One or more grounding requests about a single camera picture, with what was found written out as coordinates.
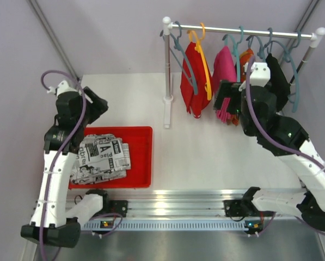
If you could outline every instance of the black garment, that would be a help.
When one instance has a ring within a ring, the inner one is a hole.
[[[277,97],[276,110],[281,111],[288,101],[288,95],[291,93],[290,85],[284,76],[284,73],[275,57],[269,54],[266,58],[267,66],[270,68],[271,88],[269,92]]]

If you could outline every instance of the red garment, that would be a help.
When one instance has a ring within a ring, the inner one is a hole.
[[[191,68],[194,72],[197,88],[199,93],[194,95],[193,87],[190,85],[188,79],[182,73],[182,80],[180,84],[180,90],[186,105],[186,111],[191,114],[193,112],[195,118],[201,117],[201,111],[206,108],[210,101],[207,100],[207,91],[206,86],[206,76],[205,69],[202,63],[201,54],[195,50],[196,44],[191,42],[188,48],[185,51],[185,55],[188,57]],[[188,69],[187,63],[183,60],[183,68],[190,78],[190,71]],[[210,77],[211,87],[212,85],[212,76],[207,65],[208,74]]]

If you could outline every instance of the cable tie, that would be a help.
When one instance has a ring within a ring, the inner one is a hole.
[[[38,200],[40,203],[59,203],[60,201],[51,201],[51,200]]]
[[[52,175],[52,174],[62,174],[60,171],[44,171],[44,174]]]
[[[321,174],[324,171],[325,171],[325,162],[323,163],[323,168],[320,169],[316,174],[314,174],[314,176],[318,176],[319,174]]]
[[[52,86],[48,87],[47,94],[56,94],[56,90],[57,90],[57,88],[52,87]]]

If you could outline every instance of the white rack post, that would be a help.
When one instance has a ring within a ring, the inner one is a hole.
[[[164,128],[170,128],[170,120],[171,120],[171,102],[173,100],[173,96],[171,93],[171,82],[170,82],[170,56],[169,56],[169,35],[170,30],[178,29],[178,24],[173,24],[171,22],[171,18],[166,16],[163,18],[163,34],[165,37],[165,73],[166,73],[166,96],[164,97],[165,108],[164,108]],[[181,24],[180,28],[182,30],[202,30],[202,26],[190,26]],[[225,34],[241,34],[242,31],[240,29],[230,29],[230,28],[219,28],[219,27],[204,27],[204,29],[208,32],[216,32],[216,33],[225,33]],[[245,35],[257,35],[257,36],[270,36],[269,31],[257,31],[257,30],[243,30]],[[297,68],[297,73],[299,74],[304,67],[304,65],[308,62],[311,57],[312,52],[316,49],[318,44],[321,42],[323,36],[325,35],[325,28],[320,27],[312,34],[301,34],[300,37],[302,40],[310,40],[311,44],[299,66]],[[274,38],[289,38],[289,39],[297,39],[299,37],[298,33],[280,33],[280,32],[272,32],[272,37]],[[290,80],[290,84],[294,83],[294,76]]]
[[[171,89],[171,67],[170,67],[170,56],[169,56],[169,34],[171,18],[165,17],[163,20],[163,35],[164,35],[164,58],[165,58],[165,85],[166,95],[163,97],[164,101],[164,116],[163,116],[163,127],[169,129],[171,124],[171,108],[172,108],[172,89]]]

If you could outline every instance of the white tabletop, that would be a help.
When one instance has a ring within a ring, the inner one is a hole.
[[[171,129],[163,129],[163,73],[84,75],[108,101],[109,110],[91,126],[151,126],[154,130],[149,190],[300,188],[297,176],[271,152],[216,118],[212,102],[200,119],[186,112],[173,75]]]

